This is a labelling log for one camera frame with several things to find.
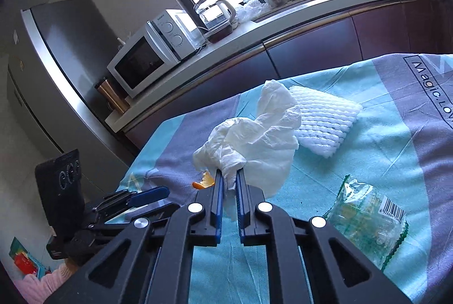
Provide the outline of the pink sleeve left forearm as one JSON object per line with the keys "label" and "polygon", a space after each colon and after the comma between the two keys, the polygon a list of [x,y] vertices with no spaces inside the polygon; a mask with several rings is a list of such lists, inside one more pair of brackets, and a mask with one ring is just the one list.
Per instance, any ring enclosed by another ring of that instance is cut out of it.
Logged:
{"label": "pink sleeve left forearm", "polygon": [[23,279],[15,280],[14,285],[27,303],[44,303],[72,275],[63,262],[55,271],[41,279],[26,275]]}

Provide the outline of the person's left hand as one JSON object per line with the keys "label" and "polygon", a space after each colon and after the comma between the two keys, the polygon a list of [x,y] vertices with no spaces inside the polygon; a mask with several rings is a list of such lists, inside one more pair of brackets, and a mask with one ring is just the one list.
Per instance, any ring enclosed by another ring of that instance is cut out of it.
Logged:
{"label": "person's left hand", "polygon": [[73,261],[71,258],[65,259],[65,265],[71,274],[76,273],[79,269],[78,264],[75,261]]}

